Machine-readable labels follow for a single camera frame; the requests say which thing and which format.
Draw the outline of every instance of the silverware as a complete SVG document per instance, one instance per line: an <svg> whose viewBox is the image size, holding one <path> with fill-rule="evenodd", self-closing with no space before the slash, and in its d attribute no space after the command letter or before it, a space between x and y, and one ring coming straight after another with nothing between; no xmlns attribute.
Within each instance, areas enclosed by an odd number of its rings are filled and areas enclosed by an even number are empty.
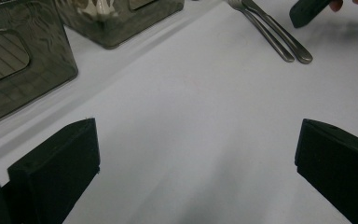
<svg viewBox="0 0 358 224"><path fill-rule="evenodd" d="M268 40L269 43L271 43L272 47L274 47L278 53L280 53L284 60L287 55L284 50L281 49L283 46L278 44L279 41L276 40L276 38L274 38L270 32L264 32L268 30L266 27L261 26L262 23L252 13L259 16L282 38L282 40L289 46L289 48L301 63L312 62L312 55L310 55L310 53L294 37L292 37L286 30L284 30L279 23L277 23L269 14L263 11L263 9L261 9L254 1L229 0L228 2L234 9L242 12L257 27L257 29L260 30L263 36Z"/></svg>

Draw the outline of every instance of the metal utensil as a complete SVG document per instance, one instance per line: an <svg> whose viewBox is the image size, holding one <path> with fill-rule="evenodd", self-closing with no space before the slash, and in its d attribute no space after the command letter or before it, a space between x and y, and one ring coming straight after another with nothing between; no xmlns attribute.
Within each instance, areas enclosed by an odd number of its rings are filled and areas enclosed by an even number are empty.
<svg viewBox="0 0 358 224"><path fill-rule="evenodd" d="M254 1L241 1L247 9L258 15L282 38L282 40L289 46L289 48L297 56L301 63L312 62L312 55L310 55L310 53L294 37L292 37L286 30L284 30L279 23L277 23L269 14L263 11L263 9L261 9Z"/></svg>
<svg viewBox="0 0 358 224"><path fill-rule="evenodd" d="M292 63L295 58L287 49L273 36L269 30L261 23L251 11L249 11L241 2L241 0L228 0L228 3L234 9L240 11L245 15L249 21L260 31L260 33L267 39L270 45L275 48L278 54L288 63Z"/></svg>

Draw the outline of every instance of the embossed plastic basket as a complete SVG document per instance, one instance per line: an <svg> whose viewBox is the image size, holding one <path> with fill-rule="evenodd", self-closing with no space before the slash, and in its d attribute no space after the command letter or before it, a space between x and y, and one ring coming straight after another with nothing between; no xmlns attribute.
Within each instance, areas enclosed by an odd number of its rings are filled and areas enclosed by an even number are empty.
<svg viewBox="0 0 358 224"><path fill-rule="evenodd" d="M76 75L54 0L0 0L0 118Z"/></svg>
<svg viewBox="0 0 358 224"><path fill-rule="evenodd" d="M113 49L183 9L184 0L55 0L65 25Z"/></svg>

